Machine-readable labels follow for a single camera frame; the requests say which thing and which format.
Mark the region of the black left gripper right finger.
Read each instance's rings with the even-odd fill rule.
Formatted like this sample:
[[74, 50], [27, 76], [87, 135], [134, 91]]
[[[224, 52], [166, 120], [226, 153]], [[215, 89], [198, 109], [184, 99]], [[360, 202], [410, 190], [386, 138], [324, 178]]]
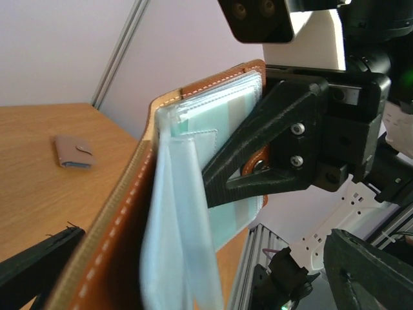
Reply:
[[341, 229], [323, 261], [338, 309], [412, 309], [412, 266]]

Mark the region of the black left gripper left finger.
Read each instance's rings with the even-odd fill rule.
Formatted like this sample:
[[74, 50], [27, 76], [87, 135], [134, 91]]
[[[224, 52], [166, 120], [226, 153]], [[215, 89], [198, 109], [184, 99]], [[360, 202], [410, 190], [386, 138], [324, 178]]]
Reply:
[[1, 262], [1, 309], [44, 309], [55, 283], [85, 235], [67, 227], [38, 244]]

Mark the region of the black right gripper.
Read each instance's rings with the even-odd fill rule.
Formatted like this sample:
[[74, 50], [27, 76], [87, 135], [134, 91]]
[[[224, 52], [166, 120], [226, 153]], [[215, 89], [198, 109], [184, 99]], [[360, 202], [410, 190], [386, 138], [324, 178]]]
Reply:
[[335, 192], [348, 176], [359, 182], [371, 171], [388, 76], [275, 65], [266, 71], [268, 79], [281, 72], [323, 79], [284, 79], [265, 94], [203, 169], [210, 208], [312, 183]]

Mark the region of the brown leather card holder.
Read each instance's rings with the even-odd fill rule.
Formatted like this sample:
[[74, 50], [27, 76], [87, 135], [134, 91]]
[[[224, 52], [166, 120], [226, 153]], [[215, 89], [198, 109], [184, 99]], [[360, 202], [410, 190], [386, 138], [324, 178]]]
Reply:
[[77, 246], [47, 298], [45, 309], [142, 309], [138, 262], [148, 218], [157, 156], [155, 112], [255, 70], [255, 59], [154, 99], [146, 127], [111, 195]]

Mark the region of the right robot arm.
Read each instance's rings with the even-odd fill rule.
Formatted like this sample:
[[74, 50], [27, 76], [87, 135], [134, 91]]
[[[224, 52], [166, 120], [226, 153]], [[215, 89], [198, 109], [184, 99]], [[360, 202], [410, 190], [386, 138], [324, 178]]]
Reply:
[[234, 37], [260, 43], [263, 98], [203, 169], [209, 207], [348, 191], [313, 231], [264, 261], [248, 235], [231, 309], [297, 309], [326, 276], [338, 309], [411, 309], [411, 1], [221, 1]]

